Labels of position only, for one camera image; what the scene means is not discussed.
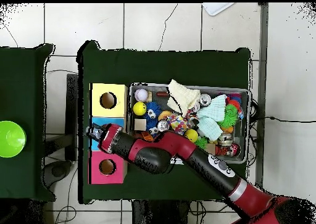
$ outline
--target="green tablecloth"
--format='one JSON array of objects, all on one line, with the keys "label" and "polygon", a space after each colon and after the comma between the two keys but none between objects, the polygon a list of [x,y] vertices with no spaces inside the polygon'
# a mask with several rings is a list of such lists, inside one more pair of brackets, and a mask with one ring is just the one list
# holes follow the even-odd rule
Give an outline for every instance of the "green tablecloth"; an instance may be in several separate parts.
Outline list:
[{"label": "green tablecloth", "polygon": [[[96,42],[87,41],[79,50],[77,61],[83,63],[79,73],[80,101],[83,101],[83,121],[79,133],[89,125],[89,84],[116,83],[127,87],[134,82],[169,83],[173,78],[183,85],[226,88],[248,87],[248,60],[250,52],[241,48],[236,52],[142,52],[120,49],[102,51]],[[221,199],[215,190],[189,167],[176,165],[167,175],[151,175],[129,164],[121,185],[88,184],[88,139],[80,138],[79,201],[91,199]],[[246,163],[231,165],[241,176],[246,174]]]},{"label": "green tablecloth", "polygon": [[27,134],[22,152],[0,157],[0,198],[53,201],[41,182],[44,157],[44,65],[53,45],[0,48],[0,120],[18,123]]}]

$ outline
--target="blue box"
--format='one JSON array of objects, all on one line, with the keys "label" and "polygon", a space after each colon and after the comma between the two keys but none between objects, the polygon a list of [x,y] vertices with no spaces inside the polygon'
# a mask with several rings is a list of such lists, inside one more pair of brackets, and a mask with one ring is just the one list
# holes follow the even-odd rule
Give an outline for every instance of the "blue box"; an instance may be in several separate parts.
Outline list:
[{"label": "blue box", "polygon": [[[124,118],[104,118],[104,117],[92,117],[92,123],[98,124],[99,126],[102,126],[104,124],[113,123],[122,126],[125,128],[124,124]],[[99,151],[98,148],[98,142],[95,140],[92,140],[92,151]]]}]

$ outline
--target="shape sorter box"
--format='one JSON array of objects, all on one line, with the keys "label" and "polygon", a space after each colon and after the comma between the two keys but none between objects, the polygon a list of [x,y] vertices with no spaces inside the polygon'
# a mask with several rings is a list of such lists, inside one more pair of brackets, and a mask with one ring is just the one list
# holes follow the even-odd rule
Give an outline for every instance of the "shape sorter box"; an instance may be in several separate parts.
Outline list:
[{"label": "shape sorter box", "polygon": [[[98,124],[99,126],[103,126],[104,124],[109,124],[109,123],[117,124],[124,128],[123,131],[125,131],[125,128],[126,128],[125,121],[126,121],[125,118],[92,117],[92,123]],[[91,150],[99,151],[98,145],[99,143],[97,141],[92,140]]]},{"label": "shape sorter box", "polygon": [[[91,152],[91,184],[122,184],[127,174],[128,163],[116,154],[106,154],[102,151]],[[111,160],[114,165],[114,172],[110,175],[103,174],[101,164],[105,160]]]},{"label": "shape sorter box", "polygon": [[125,85],[90,83],[93,117],[126,117],[127,87]]}]

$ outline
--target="green spiky ball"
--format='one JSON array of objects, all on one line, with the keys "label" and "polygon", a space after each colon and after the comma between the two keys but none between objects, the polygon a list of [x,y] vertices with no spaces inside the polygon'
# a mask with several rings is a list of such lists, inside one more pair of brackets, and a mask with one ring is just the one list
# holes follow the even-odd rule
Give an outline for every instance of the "green spiky ball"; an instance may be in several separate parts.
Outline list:
[{"label": "green spiky ball", "polygon": [[197,147],[200,147],[201,149],[205,148],[205,145],[207,144],[207,138],[202,137],[197,139],[197,141],[194,143]]},{"label": "green spiky ball", "polygon": [[224,128],[234,126],[238,120],[238,110],[233,104],[229,104],[225,107],[224,121],[217,122],[218,125]]}]

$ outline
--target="lime green cup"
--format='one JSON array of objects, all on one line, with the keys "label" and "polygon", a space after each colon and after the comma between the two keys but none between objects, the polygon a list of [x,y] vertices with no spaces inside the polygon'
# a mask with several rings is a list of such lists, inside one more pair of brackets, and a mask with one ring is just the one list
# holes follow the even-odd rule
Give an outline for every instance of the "lime green cup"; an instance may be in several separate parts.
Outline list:
[{"label": "lime green cup", "polygon": [[8,120],[0,122],[0,157],[18,155],[26,142],[27,136],[20,125]]}]

